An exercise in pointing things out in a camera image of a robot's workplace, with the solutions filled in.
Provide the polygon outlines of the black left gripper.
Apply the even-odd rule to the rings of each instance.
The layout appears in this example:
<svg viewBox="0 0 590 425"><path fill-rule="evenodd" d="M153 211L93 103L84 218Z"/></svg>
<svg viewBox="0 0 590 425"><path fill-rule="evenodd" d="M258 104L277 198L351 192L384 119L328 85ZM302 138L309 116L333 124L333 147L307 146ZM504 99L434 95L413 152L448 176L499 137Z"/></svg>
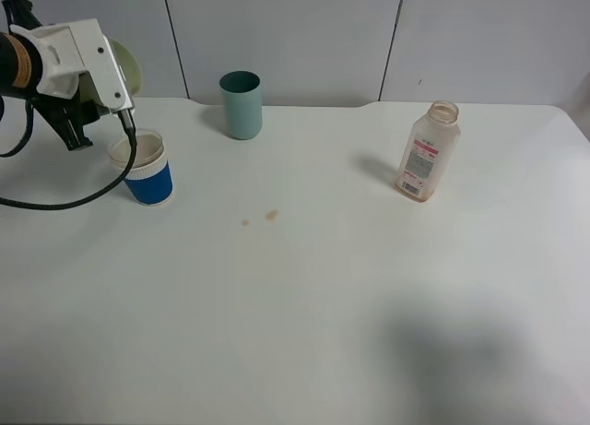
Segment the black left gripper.
<svg viewBox="0 0 590 425"><path fill-rule="evenodd" d="M13 35L12 25L26 30L41 27L32 13L30 0L3 0L8 33L1 33L1 95L17 99L29 99L33 108L63 140L69 151L89 148L93 145L85 135L84 126L97 122L108 114L108 108L94 100L83 100L80 95L61 99L37 94L41 80L42 62L38 50L26 38Z"/></svg>

